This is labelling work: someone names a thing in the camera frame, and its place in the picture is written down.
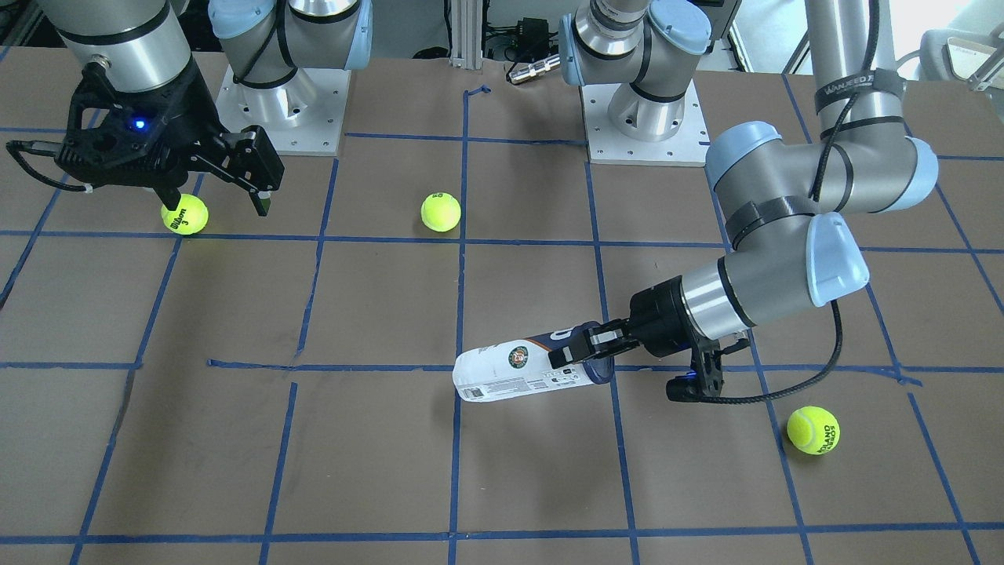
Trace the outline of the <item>white tennis ball can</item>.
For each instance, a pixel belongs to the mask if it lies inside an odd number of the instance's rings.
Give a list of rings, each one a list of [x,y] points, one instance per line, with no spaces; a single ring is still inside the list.
[[[492,402],[567,388],[607,384],[616,375],[612,357],[553,368],[548,354],[570,344],[574,334],[598,326],[590,321],[489,347],[456,358],[452,379],[462,400]]]

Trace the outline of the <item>tennis ball by near base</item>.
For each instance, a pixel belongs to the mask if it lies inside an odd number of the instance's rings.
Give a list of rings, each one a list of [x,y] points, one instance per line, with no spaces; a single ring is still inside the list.
[[[831,411],[804,406],[789,415],[786,433],[792,446],[801,453],[822,455],[838,446],[842,430]]]

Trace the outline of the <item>tennis ball mid table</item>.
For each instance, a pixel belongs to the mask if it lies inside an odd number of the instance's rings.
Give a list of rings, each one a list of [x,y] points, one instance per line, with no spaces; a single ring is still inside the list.
[[[420,219],[427,228],[436,232],[453,230],[461,221],[460,201],[450,193],[431,193],[420,207]]]

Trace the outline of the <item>metal cylinder connector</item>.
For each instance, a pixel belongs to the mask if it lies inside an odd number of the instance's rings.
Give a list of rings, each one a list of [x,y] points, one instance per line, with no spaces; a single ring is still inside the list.
[[[524,85],[524,83],[530,82],[530,80],[541,78],[542,75],[549,74],[550,71],[555,71],[555,69],[560,67],[560,64],[562,64],[562,55],[549,55],[545,60],[530,62],[525,67],[513,67],[507,72],[506,80],[510,85]]]

